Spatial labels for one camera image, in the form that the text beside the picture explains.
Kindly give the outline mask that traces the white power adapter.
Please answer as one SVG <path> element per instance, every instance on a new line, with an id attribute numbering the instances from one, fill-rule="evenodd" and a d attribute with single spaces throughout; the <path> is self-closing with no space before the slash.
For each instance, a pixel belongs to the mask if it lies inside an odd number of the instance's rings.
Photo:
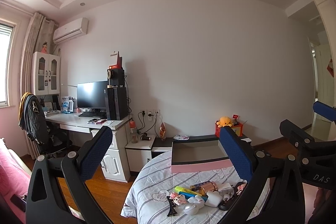
<path id="1" fill-rule="evenodd" d="M 222 202 L 222 200 L 223 200 L 223 197 L 220 195 L 219 192 L 208 191 L 207 201 L 205 202 L 205 205 L 209 207 L 218 207 L 218 205 Z"/>

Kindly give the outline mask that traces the rose gold cylinder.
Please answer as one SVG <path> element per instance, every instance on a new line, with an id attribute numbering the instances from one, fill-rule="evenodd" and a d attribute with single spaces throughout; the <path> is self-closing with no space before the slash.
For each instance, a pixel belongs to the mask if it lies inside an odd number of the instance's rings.
<path id="1" fill-rule="evenodd" d="M 215 192 L 218 190 L 218 186 L 213 181 L 206 181 L 201 183 L 201 186 L 199 187 L 199 193 L 201 193 L 203 196 L 205 196 L 208 192 Z"/>

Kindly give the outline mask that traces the blue highlighter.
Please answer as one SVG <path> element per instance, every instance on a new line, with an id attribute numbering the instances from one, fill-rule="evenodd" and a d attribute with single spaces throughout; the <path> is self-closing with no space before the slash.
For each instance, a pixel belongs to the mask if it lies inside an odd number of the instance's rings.
<path id="1" fill-rule="evenodd" d="M 187 195 L 184 195 L 186 200 L 188 202 L 200 202 L 201 200 L 203 200 L 203 202 L 206 202 L 208 197 L 207 196 L 200 196 L 200 195 L 196 195 L 196 196 L 192 196 L 192 197 L 189 197 Z"/>

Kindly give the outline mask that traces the pink white brick figure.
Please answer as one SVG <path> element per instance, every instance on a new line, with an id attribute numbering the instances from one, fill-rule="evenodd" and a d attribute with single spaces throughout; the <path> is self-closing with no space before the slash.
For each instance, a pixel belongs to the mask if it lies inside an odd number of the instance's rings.
<path id="1" fill-rule="evenodd" d="M 172 192 L 170 194 L 170 199 L 177 206 L 181 206 L 181 205 L 187 204 L 187 200 L 186 200 L 186 198 L 185 198 L 185 196 L 183 194 Z"/>

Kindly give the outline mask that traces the yellow highlighter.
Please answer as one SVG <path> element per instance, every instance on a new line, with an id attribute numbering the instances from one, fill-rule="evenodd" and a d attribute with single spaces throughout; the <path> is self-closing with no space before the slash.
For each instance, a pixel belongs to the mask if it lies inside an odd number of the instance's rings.
<path id="1" fill-rule="evenodd" d="M 181 187 L 181 186 L 176 186 L 174 188 L 175 192 L 178 193 L 178 194 L 183 194 L 183 195 L 187 195 L 189 197 L 192 197 L 192 196 L 196 196 L 196 195 L 200 195 L 200 193 L 198 192 L 195 192 L 193 190 L 190 190 L 190 189 L 187 189 L 187 188 L 184 188 L 184 187 Z"/>

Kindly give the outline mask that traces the black hair clip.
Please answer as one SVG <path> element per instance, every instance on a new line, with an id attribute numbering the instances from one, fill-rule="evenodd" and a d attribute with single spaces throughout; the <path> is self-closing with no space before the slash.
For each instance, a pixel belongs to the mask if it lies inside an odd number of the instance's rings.
<path id="1" fill-rule="evenodd" d="M 171 199 L 170 196 L 166 196 L 167 201 L 169 203 L 169 212 L 167 214 L 168 217 L 173 217 L 175 215 L 177 215 L 177 211 L 175 209 L 176 204 L 173 202 L 173 200 Z"/>

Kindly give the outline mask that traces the pink brick donut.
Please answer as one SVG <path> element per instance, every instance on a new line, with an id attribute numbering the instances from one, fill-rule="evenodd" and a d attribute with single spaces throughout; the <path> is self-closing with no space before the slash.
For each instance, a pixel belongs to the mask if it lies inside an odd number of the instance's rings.
<path id="1" fill-rule="evenodd" d="M 236 195 L 239 196 L 246 186 L 245 182 L 239 182 L 236 185 Z"/>

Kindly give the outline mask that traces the red door decoration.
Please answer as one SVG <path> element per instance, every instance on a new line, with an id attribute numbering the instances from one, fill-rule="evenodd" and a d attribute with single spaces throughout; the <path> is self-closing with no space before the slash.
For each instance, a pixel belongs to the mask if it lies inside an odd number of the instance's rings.
<path id="1" fill-rule="evenodd" d="M 327 71 L 330 73 L 331 77 L 334 77 L 333 59 L 330 59 L 327 65 Z"/>

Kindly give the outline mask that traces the yellow octopus plush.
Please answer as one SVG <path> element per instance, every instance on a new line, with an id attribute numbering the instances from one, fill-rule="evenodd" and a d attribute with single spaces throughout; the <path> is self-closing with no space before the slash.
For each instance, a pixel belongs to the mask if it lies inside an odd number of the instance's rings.
<path id="1" fill-rule="evenodd" d="M 224 116 L 224 117 L 221 117 L 217 122 L 216 122 L 216 125 L 218 128 L 222 128 L 222 127 L 225 127 L 225 126 L 229 126 L 229 127 L 232 127 L 232 119 L 230 117 L 227 117 L 227 116 Z"/>

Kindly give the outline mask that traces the pink storage box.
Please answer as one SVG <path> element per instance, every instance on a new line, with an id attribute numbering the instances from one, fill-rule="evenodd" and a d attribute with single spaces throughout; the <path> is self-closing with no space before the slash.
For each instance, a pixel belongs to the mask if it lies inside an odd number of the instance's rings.
<path id="1" fill-rule="evenodd" d="M 219 140 L 182 143 L 174 141 L 171 172 L 192 173 L 233 166 Z"/>

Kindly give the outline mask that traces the orange cap bottle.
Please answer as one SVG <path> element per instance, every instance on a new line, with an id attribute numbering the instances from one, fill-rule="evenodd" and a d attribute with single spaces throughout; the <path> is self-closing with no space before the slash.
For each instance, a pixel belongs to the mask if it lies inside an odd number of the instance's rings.
<path id="1" fill-rule="evenodd" d="M 130 127 L 130 137 L 132 143 L 138 142 L 138 133 L 137 133 L 137 126 L 134 120 L 129 121 L 129 127 Z"/>

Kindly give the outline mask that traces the black computer monitor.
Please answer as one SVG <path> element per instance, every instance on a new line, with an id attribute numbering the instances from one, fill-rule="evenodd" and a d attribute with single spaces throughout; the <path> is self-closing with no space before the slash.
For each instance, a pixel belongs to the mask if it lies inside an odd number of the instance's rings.
<path id="1" fill-rule="evenodd" d="M 81 109 L 105 109 L 105 90 L 108 81 L 77 85 L 77 106 Z"/>

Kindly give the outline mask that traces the black computer tower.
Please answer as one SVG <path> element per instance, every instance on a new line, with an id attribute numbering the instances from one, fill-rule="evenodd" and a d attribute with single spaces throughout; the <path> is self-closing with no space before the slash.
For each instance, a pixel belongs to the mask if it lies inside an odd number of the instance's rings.
<path id="1" fill-rule="evenodd" d="M 110 87 L 105 90 L 106 116 L 110 121 L 121 121 L 128 115 L 125 87 Z"/>

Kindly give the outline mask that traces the orange snack bag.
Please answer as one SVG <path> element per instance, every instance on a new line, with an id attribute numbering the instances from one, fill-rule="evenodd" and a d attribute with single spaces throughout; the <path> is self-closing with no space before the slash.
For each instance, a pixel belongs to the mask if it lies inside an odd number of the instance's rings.
<path id="1" fill-rule="evenodd" d="M 161 141 L 166 140 L 166 126 L 164 122 L 161 123 L 161 126 L 159 128 L 159 136 L 161 138 Z"/>

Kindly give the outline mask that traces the wall power outlets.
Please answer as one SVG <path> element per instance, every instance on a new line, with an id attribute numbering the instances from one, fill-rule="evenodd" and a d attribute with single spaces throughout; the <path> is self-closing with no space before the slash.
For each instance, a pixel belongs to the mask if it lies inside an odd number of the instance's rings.
<path id="1" fill-rule="evenodd" d="M 161 115 L 161 110 L 159 110 L 159 109 L 156 109 L 156 110 L 141 110 L 140 114 L 143 117 L 146 117 L 147 120 L 153 121 L 153 120 L 159 118 L 159 116 Z"/>

